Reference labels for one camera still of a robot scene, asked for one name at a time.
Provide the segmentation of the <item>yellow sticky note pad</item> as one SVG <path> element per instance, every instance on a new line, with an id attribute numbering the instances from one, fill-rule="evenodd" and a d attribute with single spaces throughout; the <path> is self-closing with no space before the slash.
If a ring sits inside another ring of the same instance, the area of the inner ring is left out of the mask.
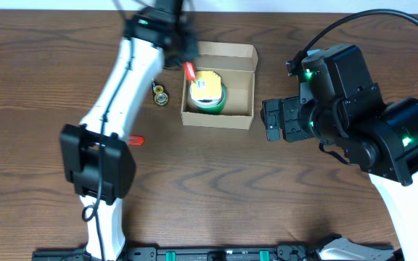
<path id="1" fill-rule="evenodd" d="M 190 96 L 193 100 L 214 100 L 222 96 L 221 76 L 214 71 L 197 71 L 191 82 Z"/>

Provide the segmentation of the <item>yellow black correction tape dispenser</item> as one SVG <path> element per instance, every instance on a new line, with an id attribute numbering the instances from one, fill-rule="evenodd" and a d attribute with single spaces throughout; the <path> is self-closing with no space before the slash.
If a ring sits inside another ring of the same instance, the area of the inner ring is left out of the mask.
<path id="1" fill-rule="evenodd" d="M 157 106 L 165 106 L 169 102 L 169 94 L 162 83 L 159 83 L 155 79 L 152 80 L 152 95 L 154 103 Z"/>

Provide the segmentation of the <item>green tape roll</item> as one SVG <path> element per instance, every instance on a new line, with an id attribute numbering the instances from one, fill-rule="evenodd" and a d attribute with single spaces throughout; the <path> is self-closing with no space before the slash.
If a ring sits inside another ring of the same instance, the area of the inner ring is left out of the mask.
<path id="1" fill-rule="evenodd" d="M 203 108 L 199 108 L 197 107 L 199 111 L 201 111 L 201 113 L 205 113 L 205 114 L 211 114 L 211 115 L 217 115 L 219 114 L 223 109 L 219 108 L 212 108 L 212 109 L 203 109 Z"/>

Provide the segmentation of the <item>white tape roll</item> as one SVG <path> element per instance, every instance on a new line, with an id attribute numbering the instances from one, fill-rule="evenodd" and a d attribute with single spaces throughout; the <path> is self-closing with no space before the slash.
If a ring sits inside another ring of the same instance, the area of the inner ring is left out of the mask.
<path id="1" fill-rule="evenodd" d="M 212 108 L 224 108 L 226 103 L 226 87 L 224 85 L 221 86 L 222 95 L 220 99 L 205 99 L 205 100 L 196 100 L 193 99 L 192 102 L 199 108 L 203 109 L 212 109 Z"/>

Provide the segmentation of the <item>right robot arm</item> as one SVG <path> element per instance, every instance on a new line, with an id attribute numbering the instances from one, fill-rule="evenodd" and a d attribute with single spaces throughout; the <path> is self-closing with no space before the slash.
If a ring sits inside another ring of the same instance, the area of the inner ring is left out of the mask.
<path id="1" fill-rule="evenodd" d="M 418 99 L 386 104 L 379 86 L 263 101 L 269 141 L 317 138 L 319 148 L 368 173 L 388 209 L 405 260 L 418 260 Z"/>

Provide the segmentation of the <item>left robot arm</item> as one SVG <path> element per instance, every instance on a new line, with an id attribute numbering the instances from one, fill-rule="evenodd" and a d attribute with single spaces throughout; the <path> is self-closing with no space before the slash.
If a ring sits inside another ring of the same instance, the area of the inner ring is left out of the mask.
<path id="1" fill-rule="evenodd" d="M 168 67 L 198 57 L 192 18 L 147 7 L 124 21 L 114 68 L 89 112 L 60 133 L 65 178 L 83 204 L 88 241 L 83 260 L 120 260 L 126 237 L 123 198 L 136 173 L 128 148 L 139 108 L 152 81 Z"/>

